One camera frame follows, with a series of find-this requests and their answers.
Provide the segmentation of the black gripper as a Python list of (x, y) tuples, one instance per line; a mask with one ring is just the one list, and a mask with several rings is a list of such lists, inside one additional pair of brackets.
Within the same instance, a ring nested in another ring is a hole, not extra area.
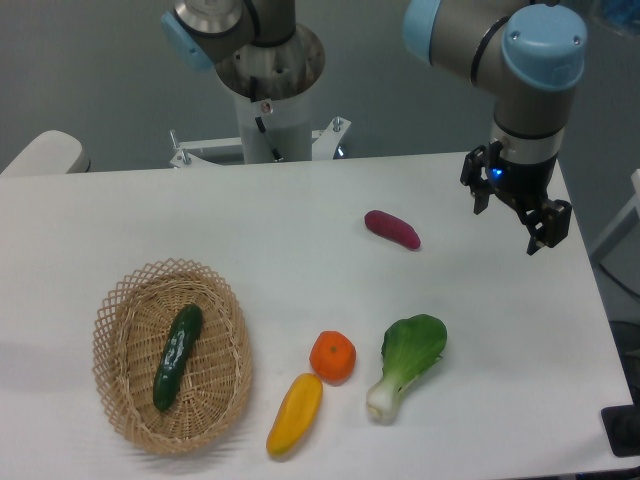
[(572, 215), (568, 201), (548, 199), (547, 187), (556, 157), (536, 164), (518, 164), (499, 156), (501, 151), (502, 143), (493, 141), (476, 147), (464, 158), (460, 183), (469, 188), (474, 199), (473, 213), (482, 213), (495, 195), (523, 213), (519, 218), (530, 235), (528, 255), (544, 247), (554, 248), (567, 237)]

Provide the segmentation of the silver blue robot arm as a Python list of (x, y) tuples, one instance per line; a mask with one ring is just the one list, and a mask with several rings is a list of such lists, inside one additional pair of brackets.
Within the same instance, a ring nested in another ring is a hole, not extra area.
[[(324, 47), (294, 2), (178, 1), (161, 26), (185, 63), (214, 69), (232, 94), (246, 163), (333, 156), (342, 123), (319, 138), (310, 125)], [(475, 211), (491, 198), (511, 208), (529, 253), (564, 240), (572, 208), (547, 188), (584, 71), (581, 18), (555, 1), (413, 1), (402, 33), (414, 56), (495, 96), (489, 141), (466, 155), (460, 177)]]

